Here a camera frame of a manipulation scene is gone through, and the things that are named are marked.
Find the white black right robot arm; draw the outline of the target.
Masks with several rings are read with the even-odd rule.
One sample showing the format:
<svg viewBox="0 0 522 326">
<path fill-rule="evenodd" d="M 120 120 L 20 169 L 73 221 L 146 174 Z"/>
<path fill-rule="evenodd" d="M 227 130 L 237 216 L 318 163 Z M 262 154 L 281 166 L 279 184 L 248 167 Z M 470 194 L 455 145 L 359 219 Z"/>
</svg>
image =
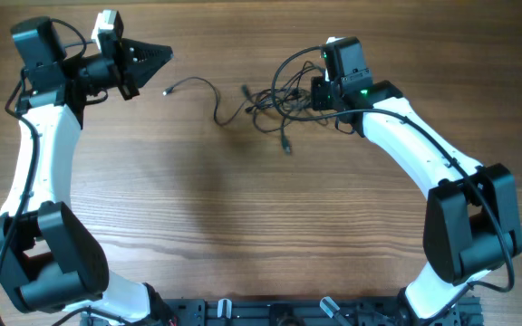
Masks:
<svg viewBox="0 0 522 326">
<path fill-rule="evenodd" d="M 401 300 L 412 323 L 430 324 L 521 254 L 515 179 L 502 164 L 486 167 L 450 145 L 392 83 L 373 82 L 356 37 L 331 37 L 320 50 L 325 71 L 312 80 L 313 109 L 334 111 L 385 150 L 427 200 L 427 263 Z"/>
</svg>

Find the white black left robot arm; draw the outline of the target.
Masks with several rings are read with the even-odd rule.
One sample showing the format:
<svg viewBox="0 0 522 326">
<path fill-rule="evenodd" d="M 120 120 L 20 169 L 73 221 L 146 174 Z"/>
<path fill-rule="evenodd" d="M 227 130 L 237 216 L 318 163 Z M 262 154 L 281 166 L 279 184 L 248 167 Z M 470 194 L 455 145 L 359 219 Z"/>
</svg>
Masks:
<svg viewBox="0 0 522 326">
<path fill-rule="evenodd" d="M 115 10 L 98 14 L 75 55 L 67 53 L 56 25 L 38 16 L 11 30 L 24 65 L 5 111 L 18 121 L 21 140 L 0 209 L 0 292 L 22 313 L 81 315 L 91 325 L 175 325 L 175 312 L 152 286 L 110 270 L 71 208 L 85 108 L 105 101 L 110 89 L 124 100 L 137 96 L 173 52 L 125 38 Z"/>
</svg>

